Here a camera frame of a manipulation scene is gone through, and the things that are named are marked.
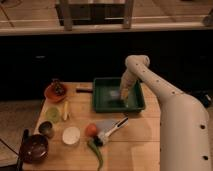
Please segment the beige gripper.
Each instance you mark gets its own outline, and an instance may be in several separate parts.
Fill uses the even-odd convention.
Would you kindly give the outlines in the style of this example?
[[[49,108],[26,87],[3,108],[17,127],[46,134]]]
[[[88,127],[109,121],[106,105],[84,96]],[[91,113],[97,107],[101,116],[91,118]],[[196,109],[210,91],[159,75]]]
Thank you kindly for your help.
[[[126,100],[128,98],[129,92],[131,88],[135,85],[137,80],[138,77],[129,70],[126,70],[123,73],[120,82],[120,98],[122,100]]]

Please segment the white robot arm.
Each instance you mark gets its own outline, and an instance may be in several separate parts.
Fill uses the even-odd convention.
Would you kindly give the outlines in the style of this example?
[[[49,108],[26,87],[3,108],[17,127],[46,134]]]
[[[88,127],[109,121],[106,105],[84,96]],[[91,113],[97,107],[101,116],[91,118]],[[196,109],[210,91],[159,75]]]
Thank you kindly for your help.
[[[137,79],[160,104],[160,171],[212,171],[208,134],[209,114],[192,95],[149,69],[146,55],[130,55],[121,77],[120,97],[128,98]]]

